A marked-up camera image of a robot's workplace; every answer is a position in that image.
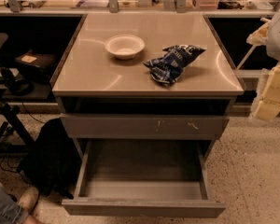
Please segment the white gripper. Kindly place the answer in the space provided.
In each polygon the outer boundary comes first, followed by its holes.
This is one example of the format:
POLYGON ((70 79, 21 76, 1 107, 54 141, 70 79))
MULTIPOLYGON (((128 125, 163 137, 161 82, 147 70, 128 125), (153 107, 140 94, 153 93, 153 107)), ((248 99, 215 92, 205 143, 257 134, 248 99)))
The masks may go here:
MULTIPOLYGON (((280 61, 280 9, 273 18, 260 19, 263 24, 248 36, 253 46, 266 44, 267 55, 280 61)), ((280 62, 271 70, 262 69, 259 75, 257 96, 250 108, 250 118, 271 121, 280 113, 280 62)))

